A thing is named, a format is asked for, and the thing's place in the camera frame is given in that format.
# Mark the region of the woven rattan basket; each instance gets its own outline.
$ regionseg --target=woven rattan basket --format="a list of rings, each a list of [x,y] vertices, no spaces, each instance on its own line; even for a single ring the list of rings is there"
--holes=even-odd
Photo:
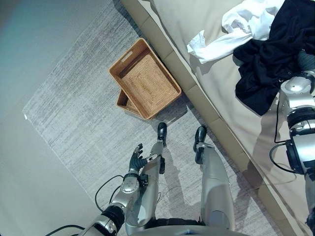
[[[154,117],[182,93],[143,38],[124,53],[109,73],[122,88],[117,105],[144,119]]]

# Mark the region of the white cloth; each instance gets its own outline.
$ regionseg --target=white cloth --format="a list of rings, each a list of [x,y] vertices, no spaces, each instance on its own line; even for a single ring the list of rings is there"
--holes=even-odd
[[[223,15],[222,27],[228,34],[206,46],[204,30],[187,45],[188,53],[201,64],[223,58],[250,39],[267,40],[270,26],[284,0],[245,0]]]

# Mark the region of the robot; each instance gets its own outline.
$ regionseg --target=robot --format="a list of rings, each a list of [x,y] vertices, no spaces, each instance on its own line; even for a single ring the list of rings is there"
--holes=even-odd
[[[299,64],[303,72],[281,84],[278,102],[288,122],[290,139],[274,146],[270,159],[282,170],[305,176],[310,212],[307,224],[315,234],[315,100],[311,95],[315,85],[314,56],[302,51]],[[157,142],[147,158],[140,156],[142,144],[135,148],[118,194],[79,236],[115,236],[123,223],[129,236],[243,236],[233,232],[235,222],[228,177],[214,146],[204,142],[204,126],[197,129],[193,145],[195,162],[203,173],[200,219],[156,219],[158,178],[165,169],[166,134],[166,124],[160,123]],[[292,170],[280,167],[272,159],[273,150],[281,145],[286,145]]]
[[[157,142],[150,155],[142,158],[139,144],[130,159],[120,191],[107,209],[79,236],[115,236],[122,224],[129,236],[213,235],[243,236],[235,228],[233,201],[224,165],[214,146],[204,142],[207,130],[197,129],[193,150],[202,171],[201,213],[199,221],[178,218],[156,219],[158,177],[164,173],[163,147],[167,127],[160,123]]]

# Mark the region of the silver metal leg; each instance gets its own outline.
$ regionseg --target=silver metal leg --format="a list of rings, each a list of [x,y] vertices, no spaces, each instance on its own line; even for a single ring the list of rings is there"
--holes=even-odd
[[[151,149],[151,154],[162,155],[163,142],[158,140]],[[148,175],[148,185],[140,192],[140,197],[134,204],[130,215],[126,216],[126,232],[131,235],[142,231],[146,224],[155,218],[155,210],[158,201],[158,176],[160,170],[160,157],[155,161],[148,163],[142,170],[142,174]]]
[[[201,219],[206,226],[234,230],[234,210],[230,185],[224,165],[212,147],[204,146]]]

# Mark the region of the beige bedsheet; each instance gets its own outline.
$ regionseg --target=beige bedsheet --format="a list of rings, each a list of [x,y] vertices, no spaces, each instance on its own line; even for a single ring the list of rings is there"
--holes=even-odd
[[[148,8],[147,1],[139,2]],[[151,0],[151,8],[159,15],[165,32],[190,65],[197,77],[197,84],[238,138],[258,171],[263,178],[268,179],[267,182],[272,183],[291,215],[305,225],[308,209],[304,177],[278,169],[268,156],[274,146],[277,99],[264,116],[256,115],[235,96],[235,85],[240,74],[232,55],[201,65],[194,56],[187,53],[186,45],[201,30],[205,30],[206,44],[224,35],[221,30],[223,14],[241,2],[242,0]],[[279,117],[278,138],[284,140],[288,138],[287,123],[283,116]],[[289,168],[284,147],[276,150],[275,160]]]

